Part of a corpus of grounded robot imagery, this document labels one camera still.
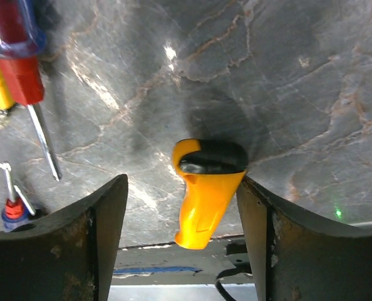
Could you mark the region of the orange utility knife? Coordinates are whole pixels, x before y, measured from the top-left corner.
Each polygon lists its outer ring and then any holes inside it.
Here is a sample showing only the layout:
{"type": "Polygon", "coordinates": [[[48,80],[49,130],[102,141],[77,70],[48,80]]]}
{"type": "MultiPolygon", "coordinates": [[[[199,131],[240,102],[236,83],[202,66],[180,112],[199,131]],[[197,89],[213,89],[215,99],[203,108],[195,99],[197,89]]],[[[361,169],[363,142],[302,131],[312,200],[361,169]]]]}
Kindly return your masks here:
{"type": "Polygon", "coordinates": [[[172,165],[185,183],[176,244],[189,250],[208,245],[248,164],[247,152],[235,142],[184,139],[175,144],[172,165]]]}

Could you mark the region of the red handled pliers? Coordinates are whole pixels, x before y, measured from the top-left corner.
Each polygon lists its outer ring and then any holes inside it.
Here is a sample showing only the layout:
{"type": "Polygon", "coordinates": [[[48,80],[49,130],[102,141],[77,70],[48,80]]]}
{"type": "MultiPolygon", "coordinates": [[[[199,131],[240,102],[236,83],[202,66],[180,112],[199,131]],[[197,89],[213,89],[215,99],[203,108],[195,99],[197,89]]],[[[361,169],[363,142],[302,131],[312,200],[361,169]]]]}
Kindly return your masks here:
{"type": "Polygon", "coordinates": [[[14,101],[21,105],[36,105],[44,98],[37,56],[45,47],[33,2],[0,1],[0,68],[14,101]]]}

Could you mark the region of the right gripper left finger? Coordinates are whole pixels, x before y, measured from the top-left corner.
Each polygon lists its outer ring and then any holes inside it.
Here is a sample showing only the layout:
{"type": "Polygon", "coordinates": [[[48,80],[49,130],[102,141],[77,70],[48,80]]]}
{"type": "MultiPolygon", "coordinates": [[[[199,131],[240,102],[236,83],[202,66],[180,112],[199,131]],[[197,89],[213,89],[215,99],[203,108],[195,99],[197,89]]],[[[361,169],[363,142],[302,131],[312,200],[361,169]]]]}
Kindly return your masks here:
{"type": "Polygon", "coordinates": [[[107,300],[128,177],[9,232],[0,232],[0,300],[107,300]]]}

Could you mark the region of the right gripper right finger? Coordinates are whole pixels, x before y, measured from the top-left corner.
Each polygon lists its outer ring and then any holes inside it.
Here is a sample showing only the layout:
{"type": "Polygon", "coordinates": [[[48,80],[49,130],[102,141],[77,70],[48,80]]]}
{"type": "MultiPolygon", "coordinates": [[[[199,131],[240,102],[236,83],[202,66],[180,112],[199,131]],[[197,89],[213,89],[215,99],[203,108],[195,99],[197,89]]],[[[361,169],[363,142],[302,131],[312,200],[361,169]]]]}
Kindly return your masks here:
{"type": "Polygon", "coordinates": [[[259,300],[372,300],[372,222],[325,218],[248,177],[237,205],[259,300]]]}

